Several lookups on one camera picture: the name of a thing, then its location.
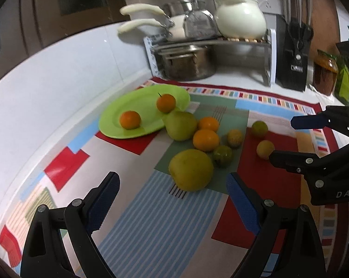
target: green apple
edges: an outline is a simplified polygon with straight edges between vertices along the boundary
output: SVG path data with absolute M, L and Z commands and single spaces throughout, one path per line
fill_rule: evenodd
M 185 141 L 194 135 L 197 121 L 193 114 L 188 112 L 173 111 L 164 119 L 168 135 L 175 141 Z

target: white ceramic pot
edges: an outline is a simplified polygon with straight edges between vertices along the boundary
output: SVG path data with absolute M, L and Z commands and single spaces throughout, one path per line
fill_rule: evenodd
M 216 3 L 215 18 L 224 37 L 258 40 L 265 35 L 266 19 L 257 0 L 216 0 Z

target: metal rack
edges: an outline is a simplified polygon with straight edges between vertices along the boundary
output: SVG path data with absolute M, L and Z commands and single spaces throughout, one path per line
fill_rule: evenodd
M 226 39 L 217 38 L 213 40 L 197 40 L 188 42 L 167 42 L 163 34 L 153 35 L 144 38 L 146 53 L 148 56 L 151 73 L 153 76 L 164 78 L 158 68 L 155 54 L 163 49 L 176 48 L 188 45 L 208 46 L 208 45 L 251 45 L 254 47 L 264 47 L 264 73 L 268 80 L 268 86 L 275 83 L 276 79 L 276 31 L 268 29 L 265 40 L 248 39 Z

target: white tile wall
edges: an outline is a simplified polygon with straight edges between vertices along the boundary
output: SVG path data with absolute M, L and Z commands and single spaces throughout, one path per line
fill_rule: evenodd
M 148 70 L 139 34 L 116 26 L 79 33 L 38 52 L 0 81 L 0 201 L 32 154 L 70 116 L 110 87 Z

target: glass jar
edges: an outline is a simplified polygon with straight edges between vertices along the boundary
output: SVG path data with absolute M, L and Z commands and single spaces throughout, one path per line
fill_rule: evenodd
M 336 57 L 322 50 L 317 50 L 318 55 L 313 60 L 313 86 L 324 95 L 330 95 L 335 86 L 338 74 Z

